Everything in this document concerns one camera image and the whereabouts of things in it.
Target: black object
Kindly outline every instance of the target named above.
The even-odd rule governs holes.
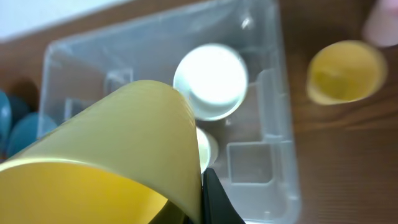
[[[203,221],[205,224],[245,224],[231,205],[216,172],[207,168],[203,174]]]
[[[185,224],[188,217],[175,206],[171,201],[167,201],[161,211],[149,222],[149,224]]]
[[[212,168],[207,168],[203,174],[202,205],[204,224],[244,224]],[[181,209],[170,201],[167,201],[149,224],[163,223],[193,224]]]

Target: plastic compartment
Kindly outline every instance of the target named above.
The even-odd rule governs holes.
[[[62,124],[134,80],[171,85],[181,59],[211,42],[236,49],[250,81],[233,114],[197,122],[220,145],[212,168],[247,223],[295,223],[301,200],[273,0],[202,2],[59,40],[47,50],[40,116]]]

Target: clear plastic container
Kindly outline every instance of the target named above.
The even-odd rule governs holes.
[[[212,168],[247,223],[295,223],[301,199],[274,0],[201,2],[59,40],[45,56],[40,115],[62,124],[134,80],[171,85],[181,59],[212,42],[242,55],[250,82],[233,114],[197,122],[220,145]]]

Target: yellow cup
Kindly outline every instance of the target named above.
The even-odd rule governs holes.
[[[0,164],[0,223],[149,223],[172,202],[201,222],[196,126],[155,81],[124,86]]]
[[[314,56],[308,68],[307,93],[321,105],[349,103],[378,91],[386,76],[386,61],[377,49],[345,40]]]

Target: white cup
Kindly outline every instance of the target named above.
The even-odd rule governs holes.
[[[216,139],[209,133],[197,127],[197,138],[199,148],[200,173],[214,164],[218,157],[218,144]]]
[[[216,121],[240,106],[248,79],[246,64],[237,51],[222,44],[205,44],[182,59],[173,87],[187,99],[196,119]]]

